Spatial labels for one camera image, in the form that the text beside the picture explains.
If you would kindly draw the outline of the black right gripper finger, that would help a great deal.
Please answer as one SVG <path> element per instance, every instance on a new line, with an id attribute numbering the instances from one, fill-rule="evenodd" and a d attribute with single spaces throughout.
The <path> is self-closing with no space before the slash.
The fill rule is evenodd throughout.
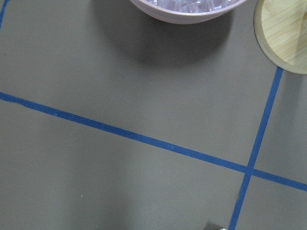
<path id="1" fill-rule="evenodd" d="M 204 227 L 204 230 L 228 230 L 228 228 L 208 221 Z"/>

